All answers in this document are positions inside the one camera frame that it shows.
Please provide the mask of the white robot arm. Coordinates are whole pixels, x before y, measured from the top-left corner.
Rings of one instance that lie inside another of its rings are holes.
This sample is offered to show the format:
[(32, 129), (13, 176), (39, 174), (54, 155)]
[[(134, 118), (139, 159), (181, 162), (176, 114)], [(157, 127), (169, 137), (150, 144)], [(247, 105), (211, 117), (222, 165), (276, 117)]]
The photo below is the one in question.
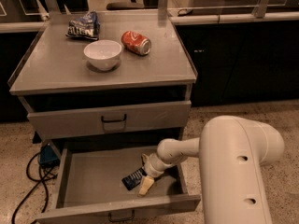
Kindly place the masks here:
[(272, 224), (260, 167), (277, 161), (284, 147), (279, 131), (266, 123), (219, 116), (198, 138), (164, 139), (144, 156), (139, 194), (166, 169), (197, 157), (205, 224)]

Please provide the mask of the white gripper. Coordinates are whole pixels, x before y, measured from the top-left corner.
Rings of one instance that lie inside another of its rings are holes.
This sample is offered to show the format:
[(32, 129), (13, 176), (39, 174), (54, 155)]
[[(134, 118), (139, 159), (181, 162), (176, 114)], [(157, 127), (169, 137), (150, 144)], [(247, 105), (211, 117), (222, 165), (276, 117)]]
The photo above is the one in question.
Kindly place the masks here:
[(155, 182), (154, 178), (161, 176), (170, 165), (163, 162), (156, 153), (151, 153), (150, 155), (142, 154), (141, 159), (147, 176), (141, 179), (138, 195), (145, 196), (153, 186)]

